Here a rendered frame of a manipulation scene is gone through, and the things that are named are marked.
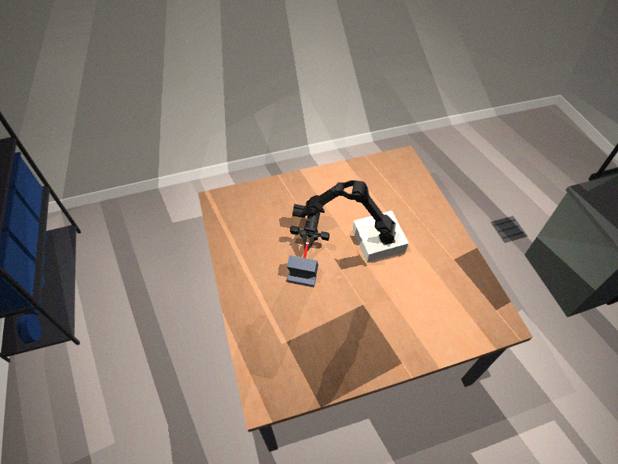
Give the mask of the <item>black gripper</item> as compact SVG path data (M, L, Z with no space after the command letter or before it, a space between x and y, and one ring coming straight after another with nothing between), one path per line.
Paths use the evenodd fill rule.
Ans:
M307 251L308 251L310 249L311 245L314 243L314 241L318 240L318 237L320 237L322 240L325 240L325 241L329 240L329 233L328 232L324 232L324 231L322 231L321 233L317 233L316 232L317 231L317 227L318 227L318 219L308 217L304 230L300 230L300 228L298 226L291 226L290 227L290 233L291 234L295 234L295 235L300 234L300 236L303 238L304 250L305 250L305 247L306 247L307 235L311 235L311 239L310 239L309 245L307 247Z

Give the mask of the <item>grey square panel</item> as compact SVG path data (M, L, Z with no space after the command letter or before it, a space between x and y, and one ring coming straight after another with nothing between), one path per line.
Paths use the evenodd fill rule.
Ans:
M315 287L318 271L317 260L289 256L287 268L289 269L288 283Z

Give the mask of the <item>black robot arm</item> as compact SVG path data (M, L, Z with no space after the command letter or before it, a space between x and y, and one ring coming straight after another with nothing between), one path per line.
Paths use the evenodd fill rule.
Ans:
M353 186L352 192L347 193L345 188ZM338 196L344 196L348 200L362 203L366 210L375 219L374 227L380 232L379 237L383 245L395 243L396 222L389 215L385 215L370 196L367 184L360 180L338 182L335 186L321 195L315 195L306 202L306 205L294 204L292 215L305 218L311 217L319 220L320 212L325 213L323 206Z

